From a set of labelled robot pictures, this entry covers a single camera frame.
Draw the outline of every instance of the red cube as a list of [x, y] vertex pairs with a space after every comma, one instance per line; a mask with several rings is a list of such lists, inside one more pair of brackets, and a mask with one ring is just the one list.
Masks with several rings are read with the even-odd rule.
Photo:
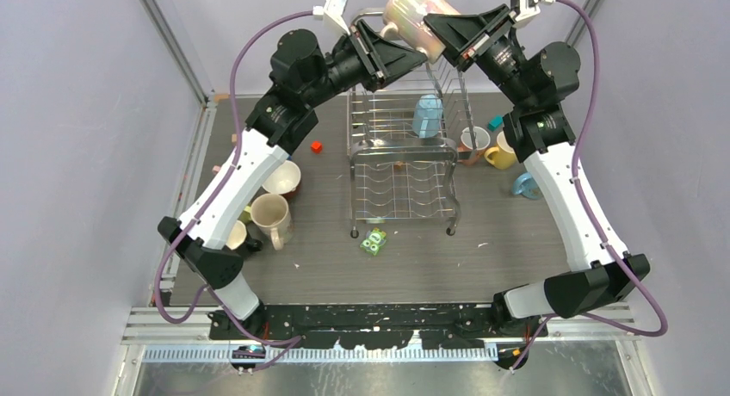
[[322, 144], [318, 140], [312, 142], [312, 146], [310, 146], [310, 148], [312, 148], [312, 152], [314, 153], [322, 152]]

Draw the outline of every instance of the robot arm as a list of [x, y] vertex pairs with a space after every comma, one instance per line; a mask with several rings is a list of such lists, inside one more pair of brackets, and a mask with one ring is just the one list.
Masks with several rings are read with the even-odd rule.
[[[516, 30], [540, 13], [540, 3], [512, 0], [480, 15], [427, 15], [424, 23], [444, 44], [444, 58], [467, 70], [476, 64], [514, 104], [504, 117], [504, 134], [545, 195], [566, 246], [569, 273], [496, 294], [496, 324], [556, 313], [570, 318], [623, 299], [634, 287], [602, 244], [578, 198], [571, 162], [575, 135], [561, 102], [578, 88], [578, 53], [564, 42], [545, 46], [527, 59]], [[578, 178], [588, 204], [628, 267], [643, 279], [644, 255], [631, 255], [611, 230], [585, 174]]]
[[[368, 90], [383, 88], [426, 61], [420, 52], [383, 40], [365, 22], [344, 26], [340, 15], [345, 1], [327, 0], [324, 8], [315, 8], [315, 15], [325, 15], [344, 33], [331, 53], [323, 54], [308, 30], [290, 31], [280, 38], [271, 57], [273, 85], [245, 121], [238, 165], [176, 248], [178, 256], [242, 320], [254, 313], [259, 299], [241, 275], [243, 258], [225, 246], [227, 235], [266, 178], [317, 125], [314, 108], [356, 84]], [[228, 170], [233, 159], [234, 153], [222, 170]], [[160, 234], [172, 242], [181, 227], [195, 220], [223, 176], [218, 174], [179, 220], [163, 218]]]

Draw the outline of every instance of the gray wall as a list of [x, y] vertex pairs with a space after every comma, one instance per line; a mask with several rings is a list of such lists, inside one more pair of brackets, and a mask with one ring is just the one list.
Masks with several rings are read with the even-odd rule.
[[[510, 0], [447, 0], [463, 14], [482, 13]], [[181, 41], [202, 82], [216, 93], [228, 93], [231, 64], [238, 51], [260, 28], [285, 15], [312, 9], [325, 0], [158, 0], [176, 37]], [[387, 0], [349, 0], [345, 19], [349, 22], [357, 10], [385, 7]], [[570, 10], [546, 7], [541, 19], [523, 30], [528, 51], [537, 51], [550, 40], [559, 39], [570, 29], [575, 18]], [[379, 18], [368, 19], [374, 28], [382, 27]], [[276, 29], [251, 48], [241, 65], [236, 84], [238, 94], [262, 94], [270, 86], [269, 59], [276, 50], [276, 41], [286, 30], [308, 28], [319, 38], [323, 51], [330, 51], [336, 36], [312, 18], [298, 19]], [[481, 73], [468, 73], [472, 91], [496, 90]]]
[[1, 394], [108, 394], [199, 112], [138, 0], [0, 0]]
[[[583, 159], [604, 211], [633, 252], [670, 320], [647, 339], [662, 394], [727, 394], [730, 264], [727, 166], [730, 13], [724, 0], [606, 0], [596, 18], [601, 92]], [[582, 39], [583, 87], [566, 101], [582, 124], [591, 81]], [[632, 305], [658, 325], [640, 294]]]

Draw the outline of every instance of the dish rack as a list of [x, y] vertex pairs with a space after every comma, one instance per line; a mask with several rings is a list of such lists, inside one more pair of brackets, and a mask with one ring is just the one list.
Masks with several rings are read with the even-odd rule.
[[[365, 15], [379, 15], [368, 12]], [[442, 102], [437, 130], [428, 138], [413, 131], [416, 105], [424, 95]], [[350, 236], [357, 221], [446, 219], [454, 235], [461, 218], [454, 168], [476, 151], [460, 151], [463, 133], [476, 148], [472, 112], [463, 74], [445, 59], [425, 64], [375, 93], [357, 85], [347, 95], [350, 155]]]

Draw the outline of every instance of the wooden tabletop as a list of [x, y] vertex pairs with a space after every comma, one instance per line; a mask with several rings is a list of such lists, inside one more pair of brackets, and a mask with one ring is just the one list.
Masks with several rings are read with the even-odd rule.
[[[238, 99], [241, 121], [255, 102]], [[495, 114], [510, 110], [501, 94], [472, 94], [470, 102], [476, 126], [485, 127]], [[446, 235], [444, 220], [394, 220], [377, 225], [387, 232], [387, 244], [376, 257], [360, 250], [365, 231], [375, 225], [360, 222], [360, 239], [350, 237], [345, 114], [344, 97], [318, 107], [319, 124], [293, 156], [301, 168], [302, 184], [290, 203], [291, 242], [274, 251], [257, 228], [248, 225], [264, 240], [264, 249], [246, 261], [243, 273], [264, 302], [491, 301], [497, 292], [568, 271], [565, 249], [545, 201], [510, 194], [524, 168], [519, 164], [496, 170], [483, 160], [472, 167], [456, 167], [462, 216], [453, 237]], [[213, 166], [230, 155], [232, 133], [231, 106], [223, 100], [198, 194], [213, 178]], [[314, 140], [324, 146], [320, 154], [309, 149]], [[171, 304], [189, 304], [200, 285], [200, 278], [181, 264]], [[214, 304], [207, 295], [201, 303]]]

